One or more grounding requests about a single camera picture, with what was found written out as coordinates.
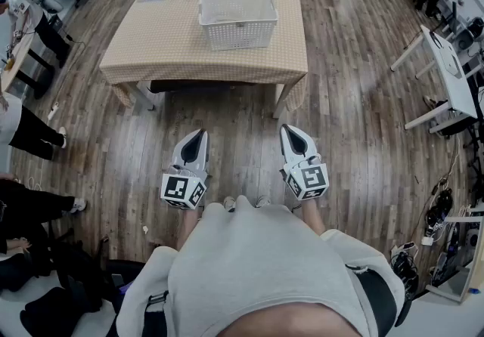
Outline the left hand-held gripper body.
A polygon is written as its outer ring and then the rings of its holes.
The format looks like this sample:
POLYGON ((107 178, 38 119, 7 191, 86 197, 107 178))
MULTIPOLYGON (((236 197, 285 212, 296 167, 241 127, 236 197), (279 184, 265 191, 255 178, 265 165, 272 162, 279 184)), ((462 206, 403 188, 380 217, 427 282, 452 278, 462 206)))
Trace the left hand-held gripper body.
POLYGON ((195 210, 207 191, 207 162, 173 161, 163 174, 160 198, 169 206, 181 210, 195 210))

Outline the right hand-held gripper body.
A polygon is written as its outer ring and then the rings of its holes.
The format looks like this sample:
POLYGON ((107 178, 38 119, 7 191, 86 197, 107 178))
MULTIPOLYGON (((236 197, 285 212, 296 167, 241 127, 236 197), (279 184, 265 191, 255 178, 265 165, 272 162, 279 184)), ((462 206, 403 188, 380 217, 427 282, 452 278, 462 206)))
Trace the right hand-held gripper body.
POLYGON ((297 200, 316 199, 327 191, 327 166, 318 153, 285 163, 281 172, 297 200))

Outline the white plastic laundry basket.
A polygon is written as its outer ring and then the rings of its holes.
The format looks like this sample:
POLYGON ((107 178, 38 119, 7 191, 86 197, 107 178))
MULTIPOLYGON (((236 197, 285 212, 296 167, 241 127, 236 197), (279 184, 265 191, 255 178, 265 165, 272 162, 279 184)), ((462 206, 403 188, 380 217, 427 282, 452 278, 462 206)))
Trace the white plastic laundry basket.
POLYGON ((213 51, 267 48, 278 12, 274 0, 199 0, 198 20, 213 51))

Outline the person's left forearm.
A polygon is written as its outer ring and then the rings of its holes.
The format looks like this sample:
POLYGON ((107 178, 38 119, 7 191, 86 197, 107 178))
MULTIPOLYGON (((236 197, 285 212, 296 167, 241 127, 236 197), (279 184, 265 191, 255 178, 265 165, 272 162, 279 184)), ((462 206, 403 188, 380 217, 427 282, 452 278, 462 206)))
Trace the person's left forearm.
POLYGON ((203 208, 181 210, 175 249, 180 251, 203 214, 203 208))

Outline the person's right forearm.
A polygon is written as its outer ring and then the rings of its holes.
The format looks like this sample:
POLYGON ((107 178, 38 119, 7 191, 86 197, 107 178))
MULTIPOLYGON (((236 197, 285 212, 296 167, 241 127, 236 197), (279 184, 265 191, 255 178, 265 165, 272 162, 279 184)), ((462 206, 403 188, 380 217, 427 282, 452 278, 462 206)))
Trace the person's right forearm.
POLYGON ((302 220, 311 228, 318 236, 326 231, 326 227, 322 220, 321 213, 318 210, 317 203, 314 199, 303 200, 301 204, 302 220))

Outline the person's grey sweatshirt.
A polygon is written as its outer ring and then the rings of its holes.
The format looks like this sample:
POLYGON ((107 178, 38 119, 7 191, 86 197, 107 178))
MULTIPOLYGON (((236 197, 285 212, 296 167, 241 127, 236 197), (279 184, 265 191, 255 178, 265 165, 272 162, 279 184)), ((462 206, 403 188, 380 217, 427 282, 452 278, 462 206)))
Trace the person's grey sweatshirt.
POLYGON ((118 337, 217 337, 240 317, 289 303, 324 305, 361 337, 405 318, 405 287, 386 257, 339 230, 318 236, 286 206, 245 196, 211 203, 180 251, 153 250, 128 288, 118 337))

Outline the beige checkered tablecloth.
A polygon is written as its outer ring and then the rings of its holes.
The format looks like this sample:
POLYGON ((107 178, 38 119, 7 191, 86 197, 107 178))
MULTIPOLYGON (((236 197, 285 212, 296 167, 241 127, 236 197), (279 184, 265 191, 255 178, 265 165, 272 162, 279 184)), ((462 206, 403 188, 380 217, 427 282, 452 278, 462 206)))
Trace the beige checkered tablecloth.
POLYGON ((283 85, 289 111, 306 96, 308 63, 300 0, 273 0, 278 21, 266 48, 212 51, 198 20, 199 0, 135 0, 99 65, 119 100, 132 106, 137 84, 206 80, 283 85))

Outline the white desk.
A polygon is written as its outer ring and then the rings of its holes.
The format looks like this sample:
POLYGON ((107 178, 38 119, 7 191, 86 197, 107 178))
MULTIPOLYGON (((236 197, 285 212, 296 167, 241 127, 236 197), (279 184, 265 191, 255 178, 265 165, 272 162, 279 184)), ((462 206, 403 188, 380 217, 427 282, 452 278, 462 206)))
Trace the white desk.
POLYGON ((390 70, 396 71, 420 45, 427 47, 433 60, 415 77, 418 79, 433 67, 437 68, 445 89, 446 99, 443 104, 406 123, 405 130, 415 128, 447 112, 453 112, 455 116, 430 128, 430 134, 449 128, 468 117, 475 119, 477 117, 476 106, 455 49, 449 41, 424 25, 420 26, 420 33, 417 38, 410 43, 400 57, 390 66, 390 70))

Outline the round wooden table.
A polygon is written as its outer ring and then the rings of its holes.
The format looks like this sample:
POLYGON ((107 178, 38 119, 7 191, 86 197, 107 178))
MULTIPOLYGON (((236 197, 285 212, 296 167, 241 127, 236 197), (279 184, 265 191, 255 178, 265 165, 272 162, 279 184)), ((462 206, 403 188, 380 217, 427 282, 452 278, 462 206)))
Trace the round wooden table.
POLYGON ((0 84, 1 84, 1 92, 7 91, 10 87, 14 79, 19 79, 25 84, 27 84, 31 88, 36 88, 38 83, 27 74, 23 73, 20 68, 30 51, 30 46, 33 43, 34 35, 28 34, 25 35, 20 42, 14 47, 13 49, 13 59, 14 62, 11 65, 10 69, 5 69, 3 66, 0 65, 2 69, 0 71, 0 84))

